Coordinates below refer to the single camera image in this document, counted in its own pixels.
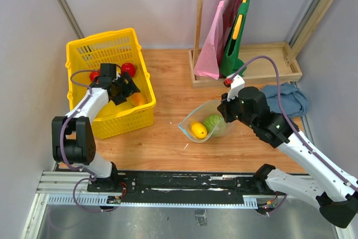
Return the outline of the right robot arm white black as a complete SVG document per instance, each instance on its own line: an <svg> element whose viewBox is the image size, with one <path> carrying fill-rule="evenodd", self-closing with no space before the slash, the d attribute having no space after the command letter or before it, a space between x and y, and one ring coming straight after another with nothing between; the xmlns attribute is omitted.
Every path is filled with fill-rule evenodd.
<svg viewBox="0 0 358 239"><path fill-rule="evenodd" d="M318 209L336 227L351 223L357 215L357 178L330 161L293 121L272 112L263 92L244 87L234 97L224 93L218 111L225 122L238 120L251 128L259 140L288 155L314 179L307 182L264 164L254 174L259 194L272 190L291 195Z"/></svg>

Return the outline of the orange yellow mango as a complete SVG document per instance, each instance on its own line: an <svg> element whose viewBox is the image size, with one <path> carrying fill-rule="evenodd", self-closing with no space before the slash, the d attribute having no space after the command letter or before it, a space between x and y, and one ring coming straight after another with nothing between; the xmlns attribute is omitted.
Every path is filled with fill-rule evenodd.
<svg viewBox="0 0 358 239"><path fill-rule="evenodd" d="M134 107L142 106L142 105L145 105L147 103L147 99L145 98L145 96L141 92L137 92L137 93L132 94L129 97L129 101Z"/></svg>

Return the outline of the yellow plastic basket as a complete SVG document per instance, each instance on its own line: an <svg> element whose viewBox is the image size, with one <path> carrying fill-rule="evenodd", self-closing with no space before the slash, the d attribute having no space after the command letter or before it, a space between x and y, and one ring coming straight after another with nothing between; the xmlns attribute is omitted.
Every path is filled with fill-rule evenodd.
<svg viewBox="0 0 358 239"><path fill-rule="evenodd" d="M150 82L150 74L145 66L135 30L127 28L107 31L70 41L66 46L68 75L83 71L69 82L67 98L73 109L86 94L85 86L90 84L90 71L99 69L101 63L136 66L134 83L145 97L146 103L134 106L130 101L116 106L109 102L97 114L92 122L94 136L105 139L115 135L150 126L154 122L156 98Z"/></svg>

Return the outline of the green cabbage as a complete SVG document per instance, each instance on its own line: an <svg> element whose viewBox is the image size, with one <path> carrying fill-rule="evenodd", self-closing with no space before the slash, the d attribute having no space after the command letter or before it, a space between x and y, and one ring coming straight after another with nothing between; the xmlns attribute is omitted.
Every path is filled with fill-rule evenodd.
<svg viewBox="0 0 358 239"><path fill-rule="evenodd" d="M208 133L213 130L223 129L225 127L225 121L219 114L211 114L207 116L202 124L206 127Z"/></svg>

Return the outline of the red pomegranate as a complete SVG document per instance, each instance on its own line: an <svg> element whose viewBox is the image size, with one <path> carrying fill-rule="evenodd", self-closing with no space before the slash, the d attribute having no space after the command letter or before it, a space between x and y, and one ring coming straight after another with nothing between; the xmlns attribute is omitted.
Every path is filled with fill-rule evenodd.
<svg viewBox="0 0 358 239"><path fill-rule="evenodd" d="M126 62L121 65L121 74L127 73L131 78L134 78L136 75L138 67L130 62Z"/></svg>

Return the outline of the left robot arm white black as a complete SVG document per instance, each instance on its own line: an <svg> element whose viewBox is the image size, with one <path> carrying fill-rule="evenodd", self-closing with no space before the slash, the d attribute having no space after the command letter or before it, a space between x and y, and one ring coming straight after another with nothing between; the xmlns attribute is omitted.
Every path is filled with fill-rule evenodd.
<svg viewBox="0 0 358 239"><path fill-rule="evenodd" d="M83 99L64 116L51 122L53 159L71 171L89 174L99 189L115 191L120 186L116 165L96 152L92 123L109 102L120 105L140 90L118 64L102 63L100 74L89 85Z"/></svg>

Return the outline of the clear zip top bag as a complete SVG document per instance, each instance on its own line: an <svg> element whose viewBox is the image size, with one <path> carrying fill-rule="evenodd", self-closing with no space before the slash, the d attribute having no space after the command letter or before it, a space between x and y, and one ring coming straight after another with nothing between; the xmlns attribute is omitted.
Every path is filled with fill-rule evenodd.
<svg viewBox="0 0 358 239"><path fill-rule="evenodd" d="M179 123L179 129L195 143L231 134L234 124L225 122L218 111L219 105L218 100L204 103Z"/></svg>

